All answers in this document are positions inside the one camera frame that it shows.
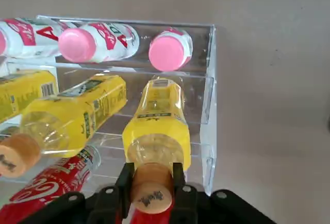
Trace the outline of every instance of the plastic bottle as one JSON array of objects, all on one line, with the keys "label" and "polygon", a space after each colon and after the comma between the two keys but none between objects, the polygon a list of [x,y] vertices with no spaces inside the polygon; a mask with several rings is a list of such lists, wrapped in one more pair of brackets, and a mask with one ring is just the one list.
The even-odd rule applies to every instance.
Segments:
[{"label": "plastic bottle", "polygon": [[172,203],[173,162],[190,166],[190,135],[183,114],[184,93],[174,81],[150,80],[138,109],[123,132],[126,159],[137,168],[131,200],[145,213],[165,211]]},{"label": "plastic bottle", "polygon": [[62,55],[74,63],[121,60],[139,49],[139,35],[126,24],[91,22],[66,30],[59,38]]},{"label": "plastic bottle", "polygon": [[18,223],[61,195],[80,191],[100,162],[100,154],[93,146],[86,146],[72,158],[59,160],[10,198],[0,210],[0,223]]},{"label": "plastic bottle", "polygon": [[49,71],[22,70],[0,77],[0,122],[20,114],[34,99],[57,93]]},{"label": "plastic bottle", "polygon": [[58,37],[73,23],[4,19],[0,22],[0,56],[41,58],[59,56]]},{"label": "plastic bottle", "polygon": [[57,96],[34,100],[22,113],[20,133],[0,143],[0,173],[18,177],[42,154],[69,158],[126,104],[126,83],[96,74]]},{"label": "plastic bottle", "polygon": [[174,202],[167,210],[158,214],[147,214],[135,209],[130,224],[168,224],[173,205]]},{"label": "plastic bottle", "polygon": [[153,39],[149,60],[159,71],[176,71],[191,59],[193,43],[183,30],[169,28]]}]

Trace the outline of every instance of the clear acrylic shelf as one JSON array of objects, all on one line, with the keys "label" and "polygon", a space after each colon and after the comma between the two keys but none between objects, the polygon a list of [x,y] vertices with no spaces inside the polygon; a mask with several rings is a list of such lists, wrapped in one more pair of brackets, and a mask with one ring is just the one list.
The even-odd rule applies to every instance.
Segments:
[{"label": "clear acrylic shelf", "polygon": [[[183,87],[186,97],[184,115],[190,130],[192,156],[191,166],[186,172],[187,181],[203,186],[205,192],[210,194],[217,158],[215,26],[49,16],[38,17],[78,23],[87,21],[126,23],[136,28],[140,37],[145,39],[146,43],[169,26],[186,30],[192,36],[194,43],[192,59],[179,71],[175,72],[159,72],[155,70],[148,60],[146,47],[146,50],[142,50],[127,60],[100,64],[74,64],[62,57],[29,60],[7,58],[0,65],[0,76],[27,68],[45,69],[56,76],[60,91],[64,91],[92,75],[104,71],[109,74],[120,75],[126,81],[128,99],[126,106],[120,113],[106,121],[89,141],[89,144],[95,145],[100,151],[102,162],[82,189],[86,195],[92,194],[92,192],[102,186],[115,183],[125,163],[121,133],[134,115],[146,83],[155,76],[173,79]],[[12,118],[0,124],[0,130],[8,125],[18,124],[19,121],[19,116]],[[54,161],[55,159],[43,158],[34,168],[20,178],[9,179],[1,176],[1,186],[4,184],[6,186],[7,184],[9,188],[9,185],[15,182],[18,185],[17,190],[19,190],[22,187],[22,183],[27,183],[43,168],[53,164]]]}]

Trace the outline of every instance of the tan bottle cap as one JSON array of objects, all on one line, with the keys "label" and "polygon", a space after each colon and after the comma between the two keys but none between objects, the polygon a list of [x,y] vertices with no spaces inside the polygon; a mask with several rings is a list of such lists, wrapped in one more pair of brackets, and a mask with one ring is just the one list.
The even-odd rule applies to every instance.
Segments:
[{"label": "tan bottle cap", "polygon": [[173,177],[170,170],[158,163],[147,163],[136,170],[131,201],[142,212],[157,214],[167,210],[172,204]]},{"label": "tan bottle cap", "polygon": [[0,174],[9,178],[23,175],[40,160],[40,148],[29,135],[15,134],[0,143]]}]

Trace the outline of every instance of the pink bottle cap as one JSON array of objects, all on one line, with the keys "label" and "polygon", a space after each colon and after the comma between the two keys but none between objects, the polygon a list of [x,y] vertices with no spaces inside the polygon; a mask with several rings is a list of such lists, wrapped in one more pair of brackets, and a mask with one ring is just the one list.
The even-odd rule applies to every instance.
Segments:
[{"label": "pink bottle cap", "polygon": [[175,71],[185,61],[184,47],[171,36],[155,38],[149,48],[149,60],[159,71]]},{"label": "pink bottle cap", "polygon": [[92,59],[96,51],[93,36],[81,28],[69,28],[58,38],[58,47],[65,59],[84,63]]},{"label": "pink bottle cap", "polygon": [[3,54],[6,50],[6,38],[4,34],[0,31],[0,55]]}]

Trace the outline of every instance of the bottle cap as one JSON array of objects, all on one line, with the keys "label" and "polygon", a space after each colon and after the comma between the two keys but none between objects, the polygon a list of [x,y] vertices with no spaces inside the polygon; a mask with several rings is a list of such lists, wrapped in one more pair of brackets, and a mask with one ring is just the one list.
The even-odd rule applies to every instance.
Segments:
[{"label": "bottle cap", "polygon": [[6,50],[6,38],[5,35],[0,31],[0,55],[2,55]]},{"label": "bottle cap", "polygon": [[0,174],[9,178],[23,175],[40,160],[37,142],[26,134],[15,134],[0,143]]},{"label": "bottle cap", "polygon": [[136,170],[131,201],[141,212],[158,214],[166,211],[172,204],[173,177],[170,170],[158,163],[147,163]]},{"label": "bottle cap", "polygon": [[74,63],[91,60],[96,43],[91,33],[81,28],[69,28],[58,38],[58,47],[65,59]]},{"label": "bottle cap", "polygon": [[159,71],[175,71],[186,60],[185,49],[176,37],[156,37],[150,44],[149,60]]}]

